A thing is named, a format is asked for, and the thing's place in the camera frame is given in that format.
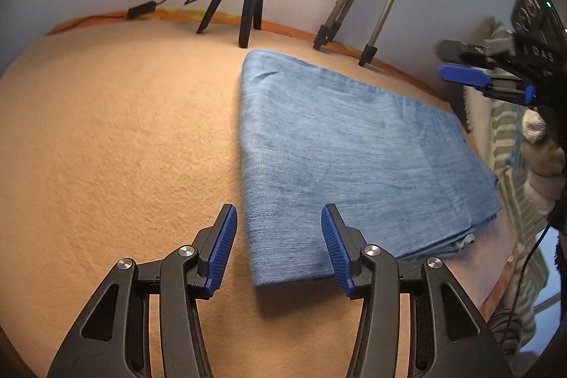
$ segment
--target blue denim fabric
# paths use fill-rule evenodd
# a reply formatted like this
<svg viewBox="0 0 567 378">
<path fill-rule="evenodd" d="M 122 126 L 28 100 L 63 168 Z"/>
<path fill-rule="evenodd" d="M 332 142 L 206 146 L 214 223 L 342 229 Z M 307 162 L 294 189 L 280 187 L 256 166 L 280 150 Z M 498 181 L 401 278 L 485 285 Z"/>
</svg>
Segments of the blue denim fabric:
<svg viewBox="0 0 567 378">
<path fill-rule="evenodd" d="M 460 251 L 501 208 L 456 117 L 281 53 L 246 57 L 239 130 L 255 285 L 333 274 L 327 203 L 407 259 Z"/>
</svg>

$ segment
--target finger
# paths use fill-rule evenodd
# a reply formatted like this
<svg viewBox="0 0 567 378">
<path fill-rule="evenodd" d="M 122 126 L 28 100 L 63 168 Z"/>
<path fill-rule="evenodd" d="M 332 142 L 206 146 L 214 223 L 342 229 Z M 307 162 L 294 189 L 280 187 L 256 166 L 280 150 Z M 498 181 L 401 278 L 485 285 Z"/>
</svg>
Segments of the finger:
<svg viewBox="0 0 567 378">
<path fill-rule="evenodd" d="M 538 112 L 528 109 L 522 116 L 522 134 L 531 143 L 545 137 L 545 121 Z"/>
<path fill-rule="evenodd" d="M 557 175 L 556 177 L 542 177 L 532 170 L 528 171 L 528 183 L 542 197 L 548 201 L 558 201 L 561 198 L 563 186 L 565 186 L 565 177 Z"/>
<path fill-rule="evenodd" d="M 524 194 L 542 215 L 549 215 L 554 209 L 555 201 L 550 201 L 537 192 L 529 182 L 524 183 Z"/>
<path fill-rule="evenodd" d="M 559 175 L 565 166 L 565 153 L 551 138 L 537 143 L 524 140 L 522 156 L 529 168 L 542 177 Z"/>
</svg>

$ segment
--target metal screw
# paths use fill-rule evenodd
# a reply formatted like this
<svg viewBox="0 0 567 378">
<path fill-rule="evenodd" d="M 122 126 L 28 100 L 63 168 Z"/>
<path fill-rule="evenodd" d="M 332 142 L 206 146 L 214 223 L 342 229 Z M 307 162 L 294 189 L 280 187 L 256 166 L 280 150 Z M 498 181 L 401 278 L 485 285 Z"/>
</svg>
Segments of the metal screw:
<svg viewBox="0 0 567 378">
<path fill-rule="evenodd" d="M 191 247 L 191 245 L 184 245 L 179 249 L 178 252 L 181 256 L 191 256 L 195 253 L 195 248 Z"/>
<path fill-rule="evenodd" d="M 380 254 L 380 247 L 378 247 L 378 245 L 367 245 L 366 247 L 364 247 L 364 253 L 366 253 L 369 256 L 376 256 Z"/>
<path fill-rule="evenodd" d="M 429 267 L 432 267 L 433 269 L 439 269 L 441 266 L 443 266 L 443 262 L 439 258 L 432 256 L 431 258 L 427 259 L 427 265 Z"/>
<path fill-rule="evenodd" d="M 116 266 L 118 266 L 118 269 L 128 269 L 132 266 L 133 263 L 134 262 L 130 258 L 123 258 L 118 261 Z"/>
</svg>

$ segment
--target beige tablecloth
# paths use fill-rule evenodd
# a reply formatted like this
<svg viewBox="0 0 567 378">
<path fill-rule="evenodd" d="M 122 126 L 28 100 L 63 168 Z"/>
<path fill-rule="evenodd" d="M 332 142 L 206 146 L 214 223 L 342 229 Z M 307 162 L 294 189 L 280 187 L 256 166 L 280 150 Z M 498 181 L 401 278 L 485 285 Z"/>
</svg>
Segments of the beige tablecloth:
<svg viewBox="0 0 567 378">
<path fill-rule="evenodd" d="M 40 376 L 117 260 L 161 259 L 240 211 L 220 290 L 199 302 L 213 372 L 223 377 L 345 375 L 361 303 L 331 279 L 254 289 L 248 269 L 237 143 L 238 82 L 248 50 L 237 29 L 141 21 L 42 38 L 0 80 L 0 325 Z M 252 32 L 274 49 L 450 111 L 352 58 Z M 480 306 L 512 253 L 502 213 L 448 262 Z M 152 297 L 152 307 L 157 300 Z M 401 320 L 399 376 L 408 319 Z M 154 377 L 163 376 L 157 310 Z"/>
</svg>

